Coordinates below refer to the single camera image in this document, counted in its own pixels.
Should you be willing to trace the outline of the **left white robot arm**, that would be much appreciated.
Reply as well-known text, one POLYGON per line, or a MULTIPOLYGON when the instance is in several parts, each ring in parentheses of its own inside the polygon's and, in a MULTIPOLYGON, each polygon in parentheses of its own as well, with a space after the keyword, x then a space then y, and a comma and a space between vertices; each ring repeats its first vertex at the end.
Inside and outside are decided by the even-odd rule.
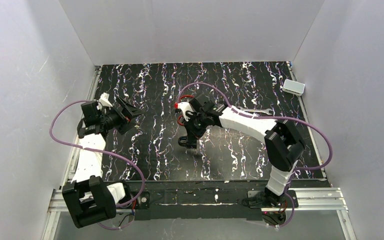
POLYGON ((111 103, 107 93, 96 100, 80 100, 82 119, 77 125, 79 142, 71 144, 79 149, 77 166, 71 181, 62 188, 62 197, 73 220, 80 229, 113 219, 117 210, 130 209, 131 220, 145 188, 145 177, 140 168, 126 157, 105 150, 108 133, 116 130, 125 134, 134 126, 137 117, 144 110, 135 107, 121 97, 111 103), (103 156, 119 158, 137 170, 141 187, 131 192, 124 180, 105 182, 103 180, 103 156))

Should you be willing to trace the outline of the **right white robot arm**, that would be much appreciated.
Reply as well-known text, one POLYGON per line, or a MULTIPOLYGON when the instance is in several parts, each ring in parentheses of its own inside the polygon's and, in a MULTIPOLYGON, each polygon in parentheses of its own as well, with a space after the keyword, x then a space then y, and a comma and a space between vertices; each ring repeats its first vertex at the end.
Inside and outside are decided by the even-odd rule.
POLYGON ((175 103, 174 107, 176 112, 181 113, 178 123, 186 130, 186 135, 178 139, 178 144, 187 149, 197 148, 198 140, 209 126, 236 130, 262 142, 271 164, 269 180, 263 192, 245 198, 242 204, 262 208, 282 203, 306 146, 292 121, 262 119, 227 103, 214 103, 203 94, 175 103))

